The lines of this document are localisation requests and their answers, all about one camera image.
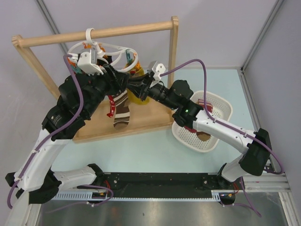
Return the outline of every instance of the brown striped sock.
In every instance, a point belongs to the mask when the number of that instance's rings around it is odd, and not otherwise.
[[[123,93],[113,96],[113,99],[116,106],[114,128],[123,129],[127,127],[130,122],[130,109],[128,108],[129,100],[127,97],[127,91],[125,90]]]

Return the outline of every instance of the sock in basket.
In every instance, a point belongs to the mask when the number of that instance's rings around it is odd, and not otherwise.
[[[125,90],[123,93],[113,96],[113,99],[116,106],[113,125],[115,129],[123,129],[130,122],[130,109],[128,108],[129,100],[127,97],[127,91]]]

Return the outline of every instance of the white basket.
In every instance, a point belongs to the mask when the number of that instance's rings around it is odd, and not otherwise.
[[[198,99],[204,99],[204,92],[203,91],[197,91],[193,94],[193,96],[190,98],[194,103],[197,103]],[[224,98],[210,93],[207,91],[206,101],[211,103],[213,106],[213,115],[229,121],[233,108],[232,105],[225,100]],[[177,123],[173,123],[172,126],[172,132],[174,137],[180,141],[185,146],[191,148],[194,151],[197,152],[209,152],[213,150],[219,139],[216,137],[211,136],[209,140],[207,141],[201,141],[196,133],[191,133],[184,127],[178,126]]]

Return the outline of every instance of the patterned sock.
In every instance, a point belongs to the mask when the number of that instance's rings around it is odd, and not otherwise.
[[[128,108],[129,100],[127,97],[127,91],[125,90],[123,93],[113,96],[113,99],[116,106],[114,128],[123,129],[127,127],[130,122],[130,109]]]

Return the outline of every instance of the white table top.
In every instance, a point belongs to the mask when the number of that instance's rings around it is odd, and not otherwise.
[[[237,71],[208,70],[207,77],[207,90],[232,104],[230,122],[253,129]],[[175,79],[187,80],[193,91],[204,89],[202,69],[179,70]],[[224,163],[239,155],[223,141],[208,153],[195,152],[178,142],[168,129],[83,144],[71,142],[61,151],[52,170],[74,170],[96,163],[105,172],[218,172]]]

